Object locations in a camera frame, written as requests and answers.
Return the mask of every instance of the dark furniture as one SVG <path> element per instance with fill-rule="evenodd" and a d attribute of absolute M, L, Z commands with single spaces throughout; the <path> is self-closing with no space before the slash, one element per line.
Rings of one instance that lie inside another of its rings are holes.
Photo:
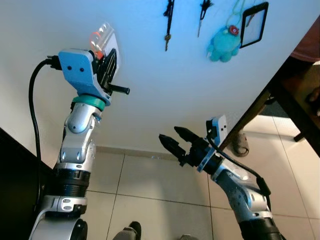
<path fill-rule="evenodd" d="M 313 65 L 307 72 L 291 78 L 275 79 L 273 77 L 230 131 L 221 148 L 224 149 L 246 125 L 248 120 L 260 111 L 271 94 L 299 128 L 300 134 L 294 140 L 299 141 L 306 138 L 314 151 L 320 156 L 320 117 L 314 115 L 311 106 L 306 102 L 307 96 L 314 88 L 319 86 L 320 65 Z"/>
<path fill-rule="evenodd" d="M 1 233 L 8 239 L 28 239 L 36 215 L 38 186 L 37 158 L 0 128 Z M 39 165 L 41 185 L 46 187 L 53 170 Z"/>

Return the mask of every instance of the slipper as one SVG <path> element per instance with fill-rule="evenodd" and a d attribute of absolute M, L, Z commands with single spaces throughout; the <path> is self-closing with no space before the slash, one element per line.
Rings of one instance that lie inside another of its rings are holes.
<path fill-rule="evenodd" d="M 246 134 L 240 130 L 232 141 L 233 154 L 237 157 L 245 157 L 249 153 L 249 144 Z"/>
<path fill-rule="evenodd" d="M 196 237 L 193 237 L 189 234 L 184 234 L 182 235 L 182 237 L 180 238 L 180 240 L 199 240 L 198 238 Z"/>

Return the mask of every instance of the baseboard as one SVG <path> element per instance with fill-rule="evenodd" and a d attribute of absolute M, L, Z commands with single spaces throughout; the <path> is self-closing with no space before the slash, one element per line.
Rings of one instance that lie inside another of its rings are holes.
<path fill-rule="evenodd" d="M 151 159 L 177 160 L 177 158 L 173 156 L 171 153 L 164 153 L 164 152 L 143 151 L 143 150 L 137 150 L 137 149 L 118 148 L 118 147 L 109 147 L 109 146 L 97 146 L 96 151 L 100 153 L 125 154 L 128 156 L 151 158 Z"/>

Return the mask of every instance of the keychain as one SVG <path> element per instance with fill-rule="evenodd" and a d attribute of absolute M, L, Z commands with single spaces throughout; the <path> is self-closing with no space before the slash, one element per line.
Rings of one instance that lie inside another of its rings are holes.
<path fill-rule="evenodd" d="M 246 28 L 249 27 L 249 24 L 250 24 L 251 20 L 254 18 L 255 15 L 256 15 L 255 13 L 252 14 L 252 15 L 250 15 L 250 18 L 249 18 L 249 20 L 247 21 L 247 23 L 246 23 L 246 25 L 245 25 Z"/>
<path fill-rule="evenodd" d="M 246 0 L 237 0 L 234 4 L 232 14 L 226 21 L 225 27 L 219 30 L 211 39 L 210 45 L 207 48 L 207 58 L 212 62 L 221 61 L 226 63 L 230 61 L 232 56 L 238 54 L 241 46 L 241 37 L 239 34 L 239 27 L 237 27 L 242 20 L 242 12 Z M 234 17 L 238 17 L 235 24 L 230 24 Z"/>
<path fill-rule="evenodd" d="M 168 5 L 166 6 L 166 10 L 163 13 L 163 16 L 168 18 L 168 24 L 166 27 L 166 35 L 164 36 L 165 40 L 165 51 L 168 50 L 168 43 L 169 40 L 171 39 L 171 34 L 170 34 L 170 29 L 171 29 L 171 22 L 172 22 L 172 15 L 174 13 L 174 5 L 175 5 L 175 0 L 168 0 Z"/>
<path fill-rule="evenodd" d="M 210 0 L 203 0 L 203 3 L 200 4 L 201 13 L 200 13 L 200 20 L 199 20 L 199 27 L 198 27 L 198 37 L 200 35 L 200 28 L 202 25 L 202 20 L 205 18 L 207 9 L 213 6 L 214 4 Z"/>

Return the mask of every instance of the person's foot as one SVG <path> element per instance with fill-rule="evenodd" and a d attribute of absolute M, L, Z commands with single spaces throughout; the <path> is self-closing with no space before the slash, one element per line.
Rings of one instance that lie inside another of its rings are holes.
<path fill-rule="evenodd" d="M 233 154 L 237 157 L 245 157 L 249 154 L 249 144 L 243 130 L 240 130 L 237 136 L 232 140 L 232 150 Z"/>
<path fill-rule="evenodd" d="M 129 225 L 130 228 L 133 228 L 136 231 L 135 240 L 141 240 L 141 225 L 137 221 L 133 221 Z"/>
<path fill-rule="evenodd" d="M 320 117 L 320 86 L 313 89 L 313 91 L 308 95 L 308 101 L 311 103 L 311 107 L 314 109 L 314 113 Z"/>

